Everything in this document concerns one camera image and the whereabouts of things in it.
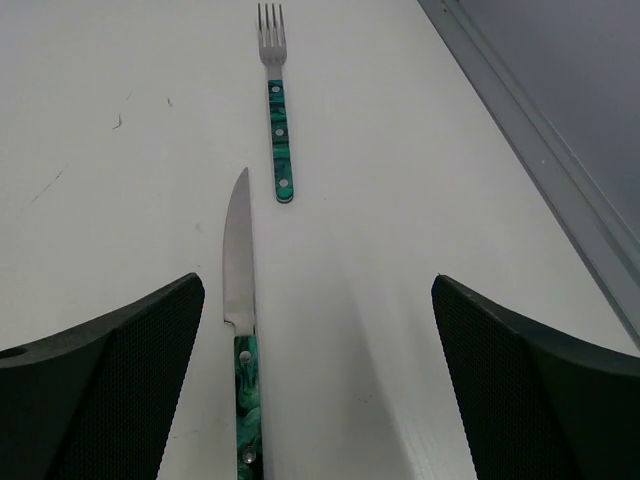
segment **dark mark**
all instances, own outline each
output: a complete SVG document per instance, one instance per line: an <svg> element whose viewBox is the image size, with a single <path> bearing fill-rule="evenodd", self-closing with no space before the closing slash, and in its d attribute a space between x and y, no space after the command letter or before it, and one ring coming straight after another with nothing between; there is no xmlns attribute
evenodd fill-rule
<svg viewBox="0 0 640 480"><path fill-rule="evenodd" d="M113 127L111 130L115 130L116 128L120 128L122 126L122 115L118 114L118 125Z"/></svg>
<svg viewBox="0 0 640 480"><path fill-rule="evenodd" d="M36 195L35 197L33 197L33 200L31 200L31 203L29 204L29 206L33 205L33 204L35 203L35 201L36 201L36 200L38 200L38 199L40 198L40 196L41 196L44 192L46 192L46 191L49 189L49 187L50 187L51 185L53 185L53 184L54 184L54 182L55 182L57 179L59 179L59 178L60 178L60 175L62 175L62 172L64 172L64 170L65 170L68 166L69 166L69 165L65 165L65 166L64 166L64 168L63 168L62 170L60 170L60 173L58 173L58 175L56 175L56 178L54 178L53 180L51 180L51 182L49 182L49 185L47 185L46 187L44 187L44 189L43 189L43 190L42 190L38 195Z"/></svg>
<svg viewBox="0 0 640 480"><path fill-rule="evenodd" d="M198 433L200 431L199 428L196 428L195 430L191 430L189 432L183 433L182 435L171 435L171 438L185 438L185 437L189 437L191 435L193 435L194 433Z"/></svg>

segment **green handle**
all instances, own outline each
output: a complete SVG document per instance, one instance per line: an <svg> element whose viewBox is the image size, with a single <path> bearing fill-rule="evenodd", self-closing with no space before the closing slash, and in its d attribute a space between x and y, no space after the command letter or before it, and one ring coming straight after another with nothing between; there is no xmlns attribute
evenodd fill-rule
<svg viewBox="0 0 640 480"><path fill-rule="evenodd" d="M235 337L238 480L262 480L262 416L255 335Z"/></svg>
<svg viewBox="0 0 640 480"><path fill-rule="evenodd" d="M276 198L280 203L293 200L293 173L289 153L289 127L284 105L282 80L269 80L269 118L271 119L271 148L276 181Z"/></svg>

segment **metal rivet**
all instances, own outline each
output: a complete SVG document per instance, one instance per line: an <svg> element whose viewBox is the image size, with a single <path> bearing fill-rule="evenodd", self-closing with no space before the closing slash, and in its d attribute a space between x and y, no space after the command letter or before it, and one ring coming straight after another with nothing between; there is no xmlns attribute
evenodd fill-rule
<svg viewBox="0 0 640 480"><path fill-rule="evenodd" d="M241 352L240 355L238 355L238 359L240 360L240 363L246 365L251 361L251 352L247 352L246 350Z"/></svg>
<svg viewBox="0 0 640 480"><path fill-rule="evenodd" d="M257 456L255 448L247 447L247 449L242 453L242 461L247 465L250 465L256 461Z"/></svg>

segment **metal edge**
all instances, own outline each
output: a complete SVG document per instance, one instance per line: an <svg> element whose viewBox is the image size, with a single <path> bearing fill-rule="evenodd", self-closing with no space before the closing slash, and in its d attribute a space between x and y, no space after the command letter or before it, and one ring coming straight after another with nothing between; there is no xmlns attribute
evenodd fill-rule
<svg viewBox="0 0 640 480"><path fill-rule="evenodd" d="M418 0L640 349L640 242L456 0Z"/></svg>
<svg viewBox="0 0 640 480"><path fill-rule="evenodd" d="M226 298L226 289L228 288L227 283L225 281L225 244L226 244L226 238L227 238L227 222L229 219L229 213L231 210L231 204L232 204L232 200L234 197L234 194L236 193L236 189L238 188L238 185L240 183L240 180L242 179L243 176L247 177L247 188L248 188L248 195L249 195L249 218L251 221L251 256L252 256L252 263L253 263L253 325L249 328L246 329L244 326L242 325L236 325L234 322L232 322L231 320L229 320L227 318L228 312L226 311L226 307L225 307L225 298ZM233 189L231 190L231 195L229 196L229 203L227 204L227 213L225 214L225 221L224 221L224 229L223 229L223 234L222 234L223 240L222 240L222 308L223 308L223 323L224 325L233 327L234 330L234 337L239 337L239 336L250 336L250 335L255 335L256 334L256 322L257 322L257 313L256 313L256 298L255 298L255 294L256 294L256 288L255 288L255 251L254 251L254 245L253 245L253 211L251 209L251 177L249 176L249 167L244 167L244 169L242 170L242 172L240 172L240 174L238 175L238 178L236 179L236 182L233 184Z"/></svg>

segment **fork tines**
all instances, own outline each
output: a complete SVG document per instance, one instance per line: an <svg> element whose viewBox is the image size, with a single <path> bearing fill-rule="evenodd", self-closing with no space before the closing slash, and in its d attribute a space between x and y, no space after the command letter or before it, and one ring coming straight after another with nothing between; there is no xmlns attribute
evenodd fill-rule
<svg viewBox="0 0 640 480"><path fill-rule="evenodd" d="M264 46L276 47L286 45L282 5L278 5L278 13L279 15L276 15L275 3L271 5L268 3L264 5L258 4L258 29L260 30L260 39Z"/></svg>

